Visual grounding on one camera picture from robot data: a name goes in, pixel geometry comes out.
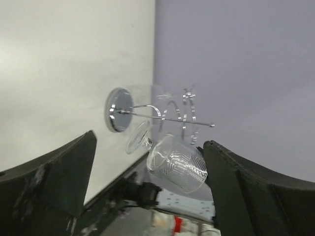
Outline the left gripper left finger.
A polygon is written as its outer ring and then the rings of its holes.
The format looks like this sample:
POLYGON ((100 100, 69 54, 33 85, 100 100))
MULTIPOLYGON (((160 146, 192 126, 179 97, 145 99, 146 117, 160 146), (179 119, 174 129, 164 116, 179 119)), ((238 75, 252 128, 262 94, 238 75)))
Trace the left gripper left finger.
POLYGON ((96 151, 88 131, 64 146, 0 173, 2 236, 72 236, 96 151))

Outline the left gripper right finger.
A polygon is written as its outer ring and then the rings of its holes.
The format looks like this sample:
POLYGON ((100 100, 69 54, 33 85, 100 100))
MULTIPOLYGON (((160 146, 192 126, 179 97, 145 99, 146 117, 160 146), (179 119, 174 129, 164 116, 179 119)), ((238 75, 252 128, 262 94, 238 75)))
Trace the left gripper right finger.
POLYGON ((203 157, 223 236, 313 236, 315 184, 245 159, 215 141, 203 157))

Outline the ribbed wine glass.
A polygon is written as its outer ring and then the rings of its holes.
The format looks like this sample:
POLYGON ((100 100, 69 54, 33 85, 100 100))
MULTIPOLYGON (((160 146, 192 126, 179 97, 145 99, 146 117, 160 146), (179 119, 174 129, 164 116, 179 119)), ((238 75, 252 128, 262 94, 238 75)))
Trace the ribbed wine glass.
POLYGON ((140 123, 126 145, 126 153, 132 154, 140 147, 145 148, 149 152, 146 165, 150 173, 172 183, 184 193, 196 191, 208 176, 201 152, 172 134, 154 142, 148 136, 150 129, 148 120, 140 123))

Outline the chrome wine glass rack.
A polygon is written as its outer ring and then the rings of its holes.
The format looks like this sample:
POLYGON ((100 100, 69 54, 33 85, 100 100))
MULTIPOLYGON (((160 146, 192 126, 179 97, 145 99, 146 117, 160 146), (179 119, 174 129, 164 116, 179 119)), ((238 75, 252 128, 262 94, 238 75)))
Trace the chrome wine glass rack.
MULTIPOLYGON (((151 103, 151 94, 149 91, 140 91, 141 86, 133 86, 129 88, 124 87, 117 87, 114 88, 110 94, 108 95, 105 106, 104 106, 104 121, 108 129, 113 133, 122 133, 125 132, 129 126, 131 125, 133 115, 130 114, 122 114, 120 113, 121 109, 131 107, 132 105, 136 104, 137 101, 141 100, 144 104, 151 103)), ((153 109, 150 108, 137 108, 135 109, 136 113, 147 115, 147 116, 155 116, 155 112, 153 109)), ((155 123, 157 123, 157 131, 160 133, 163 131, 159 129, 159 123, 157 119, 151 119, 155 123)), ((206 123, 200 122, 196 119, 197 125, 190 124, 191 128, 191 135, 190 135, 190 143, 194 145, 198 138, 198 126, 205 126, 205 127, 214 127, 214 123, 206 123)), ((184 138, 187 135, 187 126, 186 125, 185 131, 181 129, 180 124, 180 136, 184 138)))

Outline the tall wine glass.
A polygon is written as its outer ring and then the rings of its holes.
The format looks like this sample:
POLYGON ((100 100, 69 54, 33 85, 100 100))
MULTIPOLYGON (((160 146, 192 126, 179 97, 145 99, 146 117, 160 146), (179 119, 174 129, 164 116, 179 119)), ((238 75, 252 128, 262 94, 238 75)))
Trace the tall wine glass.
POLYGON ((157 119, 159 129, 163 129, 166 121, 181 123, 181 129, 185 131, 186 125, 197 125, 194 105, 193 88, 184 88, 182 93, 171 93, 158 85, 141 86, 140 91, 149 91, 151 103, 144 104, 141 100, 128 108, 121 109, 120 113, 133 116, 157 119), (150 108, 155 112, 155 116, 147 116, 135 112, 137 108, 150 108))

